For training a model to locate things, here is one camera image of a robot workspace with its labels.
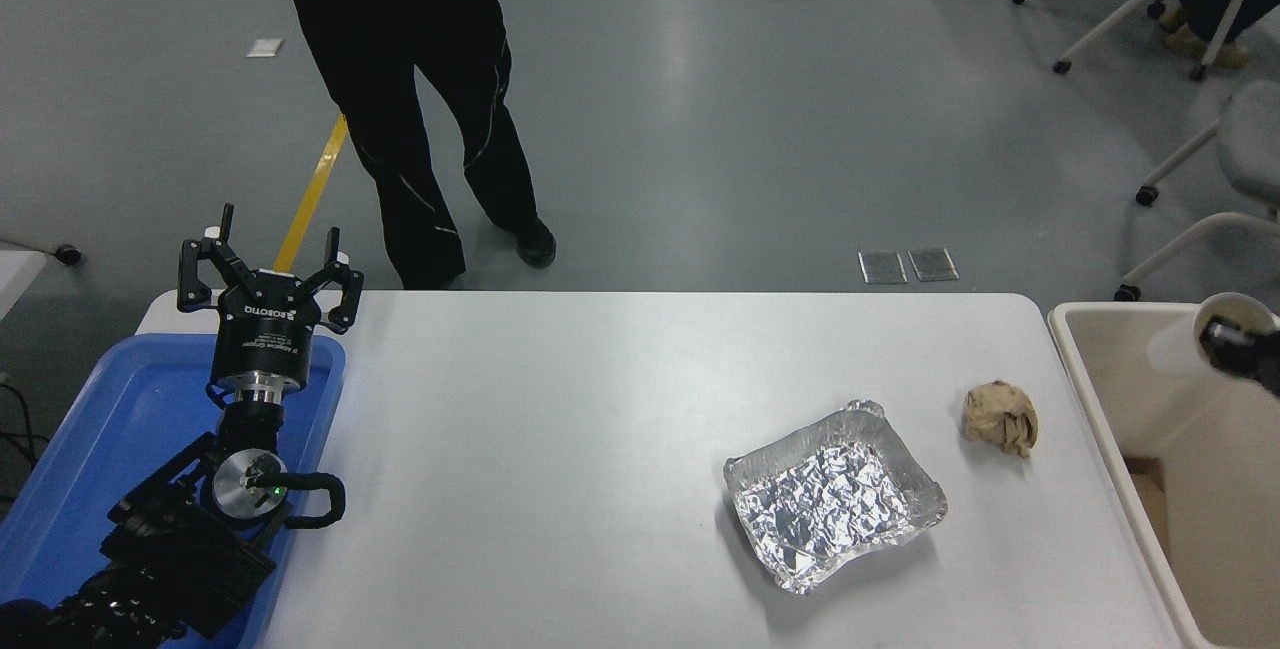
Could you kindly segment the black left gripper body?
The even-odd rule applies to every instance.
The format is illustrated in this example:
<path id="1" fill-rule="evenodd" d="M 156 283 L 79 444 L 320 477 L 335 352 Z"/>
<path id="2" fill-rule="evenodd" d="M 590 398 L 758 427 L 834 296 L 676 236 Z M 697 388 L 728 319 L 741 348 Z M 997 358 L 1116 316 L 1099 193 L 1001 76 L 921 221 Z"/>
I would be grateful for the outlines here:
<path id="1" fill-rule="evenodd" d="M 280 397 L 303 390 L 321 317 L 314 285 L 262 270 L 247 279 L 227 274 L 223 282 L 207 394 L 236 399 L 265 385 Z"/>

